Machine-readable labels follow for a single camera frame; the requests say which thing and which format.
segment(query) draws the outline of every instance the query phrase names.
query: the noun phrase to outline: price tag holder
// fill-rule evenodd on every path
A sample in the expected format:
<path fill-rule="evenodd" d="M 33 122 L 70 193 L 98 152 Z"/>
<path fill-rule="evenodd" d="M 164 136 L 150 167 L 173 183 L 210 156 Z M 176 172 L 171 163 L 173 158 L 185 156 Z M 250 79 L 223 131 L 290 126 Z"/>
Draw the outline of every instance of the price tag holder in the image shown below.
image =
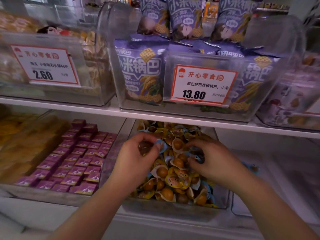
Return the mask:
<path fill-rule="evenodd" d="M 81 87 L 67 49 L 29 45 L 11 45 L 11 48 L 30 84 Z"/>
<path fill-rule="evenodd" d="M 171 101 L 222 106 L 238 72 L 207 67 L 175 67 Z"/>
<path fill-rule="evenodd" d="M 306 113 L 320 115 L 320 98 L 307 109 Z"/>

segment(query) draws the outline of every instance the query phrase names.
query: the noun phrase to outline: person's left hand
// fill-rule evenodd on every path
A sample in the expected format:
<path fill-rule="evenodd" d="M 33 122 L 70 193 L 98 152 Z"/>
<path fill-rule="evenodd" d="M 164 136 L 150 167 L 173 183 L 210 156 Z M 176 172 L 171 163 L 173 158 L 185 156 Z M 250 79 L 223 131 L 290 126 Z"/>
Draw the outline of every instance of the person's left hand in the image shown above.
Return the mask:
<path fill-rule="evenodd" d="M 108 179 L 116 184 L 127 197 L 146 179 L 150 168 L 159 156 L 160 145 L 154 144 L 156 138 L 151 133 L 139 132 L 126 141 L 118 154 L 114 169 Z M 141 156 L 139 143 L 149 141 L 153 143 L 150 152 Z"/>

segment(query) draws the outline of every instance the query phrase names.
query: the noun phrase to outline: person's right hand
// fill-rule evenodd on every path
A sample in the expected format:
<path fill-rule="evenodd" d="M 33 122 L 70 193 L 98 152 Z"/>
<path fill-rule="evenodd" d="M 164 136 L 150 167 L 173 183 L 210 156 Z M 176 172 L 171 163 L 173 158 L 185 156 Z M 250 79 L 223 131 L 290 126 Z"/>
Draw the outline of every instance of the person's right hand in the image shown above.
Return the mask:
<path fill-rule="evenodd" d="M 216 140 L 195 139 L 186 144 L 186 147 L 196 146 L 204 153 L 204 163 L 199 164 L 192 158 L 188 158 L 191 168 L 207 179 L 236 191 L 241 183 L 248 177 L 254 176 L 241 161 L 236 158 L 225 145 Z"/>

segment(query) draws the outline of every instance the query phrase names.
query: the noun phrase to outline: small purple candy box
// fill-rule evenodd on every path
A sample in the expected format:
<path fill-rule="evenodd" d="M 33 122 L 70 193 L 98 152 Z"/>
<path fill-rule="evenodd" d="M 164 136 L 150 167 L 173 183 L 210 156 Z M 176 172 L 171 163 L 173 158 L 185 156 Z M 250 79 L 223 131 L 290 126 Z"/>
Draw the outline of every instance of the small purple candy box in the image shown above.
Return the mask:
<path fill-rule="evenodd" d="M 92 133 L 81 133 L 79 136 L 80 140 L 91 141 L 93 134 Z"/>
<path fill-rule="evenodd" d="M 86 156 L 95 156 L 96 149 L 88 149 L 85 153 Z"/>
<path fill-rule="evenodd" d="M 101 167 L 88 166 L 84 174 L 99 173 L 100 171 L 101 171 Z"/>
<path fill-rule="evenodd" d="M 52 177 L 64 178 L 69 172 L 69 169 L 58 168 L 53 174 Z"/>
<path fill-rule="evenodd" d="M 52 181 L 52 182 L 54 182 L 55 184 L 59 184 L 59 183 L 61 183 L 62 181 L 63 181 L 63 178 L 64 177 L 54 177 L 54 176 L 51 176 L 49 179 L 48 179 L 48 181 Z"/>
<path fill-rule="evenodd" d="M 37 168 L 39 169 L 44 169 L 44 170 L 51 170 L 56 168 L 58 165 L 57 162 L 53 162 L 53 161 L 43 161 L 42 163 L 40 163 Z"/>
<path fill-rule="evenodd" d="M 115 141 L 115 139 L 117 138 L 118 134 L 116 133 L 108 133 L 106 135 L 106 138 L 112 139 L 112 141 Z"/>
<path fill-rule="evenodd" d="M 96 184 L 85 183 L 78 186 L 75 193 L 82 194 L 82 195 L 92 195 L 96 190 L 96 188 L 97 188 Z"/>
<path fill-rule="evenodd" d="M 78 187 L 79 187 L 79 186 L 73 186 L 73 187 L 70 187 L 70 189 L 69 189 L 69 193 L 74 194 L 74 193 L 78 190 Z"/>
<path fill-rule="evenodd" d="M 110 148 L 111 148 L 111 145 L 102 143 L 101 146 L 99 147 L 99 150 L 109 151 Z"/>
<path fill-rule="evenodd" d="M 79 158 L 79 160 L 75 163 L 75 166 L 87 167 L 89 166 L 91 159 L 89 158 Z"/>
<path fill-rule="evenodd" d="M 60 147 L 65 147 L 65 148 L 72 148 L 74 146 L 74 142 L 73 141 L 69 141 L 69 140 L 64 140 L 60 143 Z"/>
<path fill-rule="evenodd" d="M 85 178 L 86 181 L 95 182 L 95 183 L 98 183 L 99 179 L 100 179 L 99 172 L 92 172 L 88 175 L 88 177 Z"/>
<path fill-rule="evenodd" d="M 88 145 L 88 148 L 97 150 L 97 149 L 99 149 L 100 146 L 101 146 L 101 143 L 91 142 L 90 145 Z"/>
<path fill-rule="evenodd" d="M 33 174 L 31 174 L 31 177 L 36 177 L 41 180 L 46 180 L 50 178 L 51 176 L 51 171 L 49 170 L 44 170 L 44 169 L 36 169 Z"/>
<path fill-rule="evenodd" d="M 68 175 L 82 176 L 86 168 L 74 166 L 70 169 Z"/>
<path fill-rule="evenodd" d="M 82 156 L 86 152 L 86 148 L 76 147 L 71 154 L 80 155 Z"/>
<path fill-rule="evenodd" d="M 58 191 L 58 192 L 68 192 L 69 189 L 70 189 L 69 185 L 56 184 L 52 187 L 51 190 Z"/>
<path fill-rule="evenodd" d="M 66 157 L 65 161 L 76 162 L 79 159 L 80 155 L 70 154 Z"/>
<path fill-rule="evenodd" d="M 108 152 L 105 150 L 99 149 L 94 154 L 98 157 L 105 158 Z"/>
<path fill-rule="evenodd" d="M 95 136 L 92 141 L 102 143 L 106 137 L 105 136 Z"/>
<path fill-rule="evenodd" d="M 89 132 L 89 133 L 96 133 L 96 132 L 98 132 L 98 126 L 97 126 L 97 124 L 86 124 L 83 127 L 83 130 L 85 132 Z"/>
<path fill-rule="evenodd" d="M 51 154 L 49 154 L 49 156 L 47 156 L 45 158 L 44 161 L 50 161 L 50 162 L 54 162 L 54 163 L 59 163 L 59 162 L 61 162 L 63 160 L 63 158 L 64 158 L 64 155 L 51 153 Z"/>
<path fill-rule="evenodd" d="M 86 125 L 86 120 L 81 120 L 81 119 L 74 119 L 72 122 L 71 122 L 71 125 L 73 128 L 82 128 Z"/>
<path fill-rule="evenodd" d="M 37 177 L 21 177 L 14 184 L 23 187 L 32 187 L 38 183 Z"/>
<path fill-rule="evenodd" d="M 64 133 L 61 137 L 63 140 L 66 141 L 75 141 L 77 139 L 77 134 L 76 132 L 66 132 Z"/>
<path fill-rule="evenodd" d="M 71 129 L 68 130 L 68 132 L 74 132 L 74 133 L 80 133 L 81 131 L 81 128 L 75 128 L 75 127 L 72 127 Z"/>
<path fill-rule="evenodd" d="M 56 153 L 59 155 L 66 155 L 66 154 L 70 153 L 70 149 L 59 146 L 56 149 L 54 149 L 53 153 Z"/>
<path fill-rule="evenodd" d="M 90 145 L 90 143 L 90 141 L 81 140 L 76 144 L 76 146 L 81 148 L 87 148 L 88 145 Z"/>
<path fill-rule="evenodd" d="M 67 175 L 63 179 L 61 184 L 70 185 L 70 186 L 76 186 L 78 184 L 78 182 L 80 181 L 80 178 L 81 178 L 80 176 Z"/>
<path fill-rule="evenodd" d="M 108 144 L 108 145 L 112 145 L 114 142 L 113 139 L 110 139 L 110 138 L 105 138 L 104 141 L 102 143 L 104 144 Z"/>
<path fill-rule="evenodd" d="M 97 136 L 103 136 L 106 137 L 108 135 L 108 132 L 104 132 L 104 131 L 98 131 Z"/>
<path fill-rule="evenodd" d="M 90 165 L 101 167 L 103 165 L 103 163 L 104 163 L 104 159 L 96 157 L 91 160 Z"/>
<path fill-rule="evenodd" d="M 66 160 L 64 160 L 62 162 L 62 164 L 59 166 L 59 168 L 69 169 L 70 170 L 74 165 L 75 165 L 74 161 L 66 161 Z"/>
<path fill-rule="evenodd" d="M 50 190 L 55 185 L 52 181 L 41 180 L 36 186 L 37 189 Z"/>

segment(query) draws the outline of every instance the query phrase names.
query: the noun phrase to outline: hand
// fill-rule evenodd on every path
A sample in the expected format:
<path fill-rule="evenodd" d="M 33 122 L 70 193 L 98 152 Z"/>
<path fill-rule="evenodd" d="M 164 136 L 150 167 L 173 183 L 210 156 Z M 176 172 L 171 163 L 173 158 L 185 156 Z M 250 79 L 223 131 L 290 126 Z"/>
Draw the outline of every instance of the hand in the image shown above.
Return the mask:
<path fill-rule="evenodd" d="M 221 142 L 206 139 L 193 140 L 186 147 L 196 146 L 204 153 L 204 163 L 188 158 L 189 165 L 202 176 L 236 192 L 248 177 L 254 177 L 242 163 Z"/>
<path fill-rule="evenodd" d="M 159 156 L 160 145 L 154 144 L 156 140 L 151 133 L 139 132 L 123 143 L 108 181 L 111 180 L 119 189 L 122 189 L 125 197 L 142 184 Z M 142 141 L 154 144 L 145 156 L 141 156 L 138 149 Z"/>

